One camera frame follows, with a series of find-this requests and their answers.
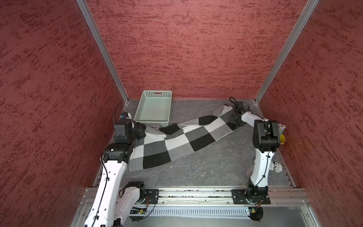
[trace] checkered blanket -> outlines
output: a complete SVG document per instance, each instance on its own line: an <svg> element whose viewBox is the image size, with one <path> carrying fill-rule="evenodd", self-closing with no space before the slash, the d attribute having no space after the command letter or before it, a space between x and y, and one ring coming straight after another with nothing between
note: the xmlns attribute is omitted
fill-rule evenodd
<svg viewBox="0 0 363 227"><path fill-rule="evenodd" d="M221 105L210 116L159 129L146 126L130 156L130 171L163 165L219 140L237 128L229 122L232 114L231 106Z"/></svg>

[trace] black square pattern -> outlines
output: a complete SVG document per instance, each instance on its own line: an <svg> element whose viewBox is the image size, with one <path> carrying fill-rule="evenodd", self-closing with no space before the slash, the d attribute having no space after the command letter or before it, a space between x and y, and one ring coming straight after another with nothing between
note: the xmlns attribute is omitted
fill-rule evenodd
<svg viewBox="0 0 363 227"><path fill-rule="evenodd" d="M159 154L145 156L142 163L142 167L143 169L148 169L155 166L161 166L168 162L171 162L169 152L163 152Z"/></svg>
<svg viewBox="0 0 363 227"><path fill-rule="evenodd" d="M207 135L204 135L196 140L191 141L190 145L192 145L194 151L197 151L213 143L214 141L215 140L213 139L213 137L208 133Z"/></svg>
<svg viewBox="0 0 363 227"><path fill-rule="evenodd" d="M208 124L212 123L217 118L218 117L212 116L212 115L200 117L199 118L199 125L208 125Z"/></svg>
<svg viewBox="0 0 363 227"><path fill-rule="evenodd" d="M227 124L227 125L228 125L228 127L229 127L230 129L232 129L232 130L235 130L235 129L238 127L237 125L232 124L232 123L230 123L230 122L227 122L226 124Z"/></svg>
<svg viewBox="0 0 363 227"><path fill-rule="evenodd" d="M164 128L159 128L160 131L162 131L163 133L165 133L167 135L176 133L179 129L180 128L177 124L172 124L172 125L166 126Z"/></svg>

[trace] yellow cup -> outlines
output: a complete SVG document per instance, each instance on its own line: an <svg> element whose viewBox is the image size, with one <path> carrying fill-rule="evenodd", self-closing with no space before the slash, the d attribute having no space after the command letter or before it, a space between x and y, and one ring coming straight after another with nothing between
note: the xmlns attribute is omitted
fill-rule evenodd
<svg viewBox="0 0 363 227"><path fill-rule="evenodd" d="M285 143L285 140L286 140L285 136L283 134L281 134L281 136L280 136L281 145L283 145Z"/></svg>

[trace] gray table surface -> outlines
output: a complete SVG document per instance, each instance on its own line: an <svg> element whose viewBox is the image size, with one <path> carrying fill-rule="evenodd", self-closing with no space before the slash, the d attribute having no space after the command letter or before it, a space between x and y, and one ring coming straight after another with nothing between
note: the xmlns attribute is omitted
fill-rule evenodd
<svg viewBox="0 0 363 227"><path fill-rule="evenodd" d="M257 113L253 100L243 100ZM134 117L139 99L132 99L127 111ZM172 100L170 123L179 123L212 114L228 100ZM129 172L126 169L121 187L129 181L143 181L147 187L181 186L245 186L253 171L255 149L252 144L253 127L245 125L220 140L192 154L146 170ZM276 152L274 161L281 162ZM286 173L269 172L269 185L290 186Z"/></svg>

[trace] black cable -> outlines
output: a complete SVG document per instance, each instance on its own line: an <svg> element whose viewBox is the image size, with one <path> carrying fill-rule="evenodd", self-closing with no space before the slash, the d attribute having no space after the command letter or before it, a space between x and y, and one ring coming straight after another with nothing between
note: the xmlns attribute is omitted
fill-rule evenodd
<svg viewBox="0 0 363 227"><path fill-rule="evenodd" d="M143 217L142 219L145 219L145 218L147 218L153 211L154 211L154 209L155 209L155 205L156 205L156 198L153 196L153 195L148 195L148 196L152 196L153 198L154 198L154 207L152 208L152 211L148 214L148 215L146 215L145 217ZM139 219L139 220L136 220L136 219L132 219L131 218L131 216L130 216L130 219L132 220L132 221L141 221L142 219Z"/></svg>
<svg viewBox="0 0 363 227"><path fill-rule="evenodd" d="M239 114L238 116L236 116L236 118L242 116L243 114L247 113L248 111L251 111L249 105L247 104L245 107L243 107L244 112L242 112L241 114Z"/></svg>
<svg viewBox="0 0 363 227"><path fill-rule="evenodd" d="M251 111L251 114L256 115L256 116L259 116L259 118L261 118L261 119L265 120L263 117L261 117L261 116L260 116L260 115L258 115L258 114L255 114L255 113L254 113L254 112L252 112L252 111Z"/></svg>
<svg viewBox="0 0 363 227"><path fill-rule="evenodd" d="M118 196L122 197L123 194L125 193L125 190L126 190L126 186L123 187L119 192L118 192Z"/></svg>
<svg viewBox="0 0 363 227"><path fill-rule="evenodd" d="M257 207L256 203L254 202L254 200L252 199L252 197L251 197L251 200L252 200L253 204L256 206L256 208L258 209L258 207Z"/></svg>
<svg viewBox="0 0 363 227"><path fill-rule="evenodd" d="M117 107L121 104L121 102L119 104L117 104L117 106L115 107L115 110L114 110L114 115L113 115L113 122L115 123L115 114L116 114L116 110L117 110Z"/></svg>
<svg viewBox="0 0 363 227"><path fill-rule="evenodd" d="M233 103L233 112L236 112L236 108L237 108L237 100L234 97L229 97L229 101L231 103Z"/></svg>
<svg viewBox="0 0 363 227"><path fill-rule="evenodd" d="M265 176L266 176L266 170L267 170L267 166L268 166L268 164L269 164L269 157L270 157L270 151L269 151L269 153L268 153L268 155L267 155L267 162L266 162L266 169L265 169L265 173L262 175L262 178L261 178L261 180L255 185L255 187L257 187L257 185L262 181L262 179L263 178L265 178Z"/></svg>
<svg viewBox="0 0 363 227"><path fill-rule="evenodd" d="M92 223L92 226L94 225L94 223L96 222L97 220L97 216L98 216L98 212L99 212L99 208L101 207L101 202L102 202L102 199L103 199L103 194L105 193L105 190L106 190L106 185L107 185L107 181L109 180L109 174L107 173L107 169L106 169L106 166L104 164L104 162L102 161L102 158L100 157L99 160L102 162L102 165L103 165L103 168L104 170L106 171L106 183L105 183L105 187L103 188L103 192L102 192L102 196L101 196L101 200L99 201L99 205L98 205L98 209L97 209L97 212L96 212L96 216L94 217L94 221Z"/></svg>

